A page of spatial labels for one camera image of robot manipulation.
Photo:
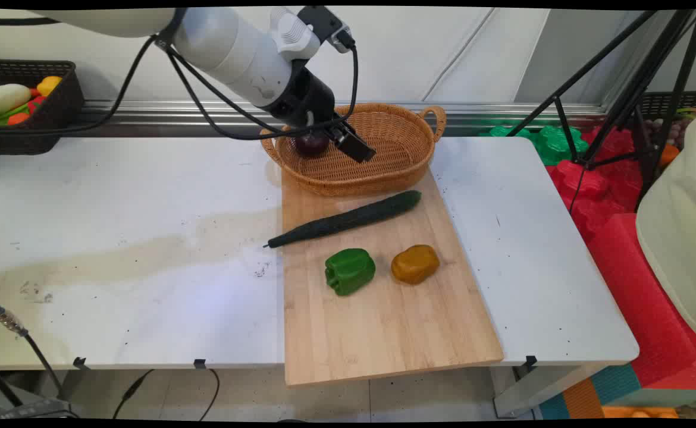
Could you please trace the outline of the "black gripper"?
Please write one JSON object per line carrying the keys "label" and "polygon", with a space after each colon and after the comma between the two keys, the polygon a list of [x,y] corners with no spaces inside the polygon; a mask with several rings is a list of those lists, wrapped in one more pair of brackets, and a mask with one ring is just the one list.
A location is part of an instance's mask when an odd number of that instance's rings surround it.
{"label": "black gripper", "polygon": [[[313,133],[316,124],[337,119],[334,94],[321,79],[314,76],[304,64],[293,64],[291,76],[279,97],[262,109],[291,129],[306,127]],[[348,122],[340,122],[326,129],[327,136],[335,147],[354,160],[369,162],[376,155],[364,139]]]}

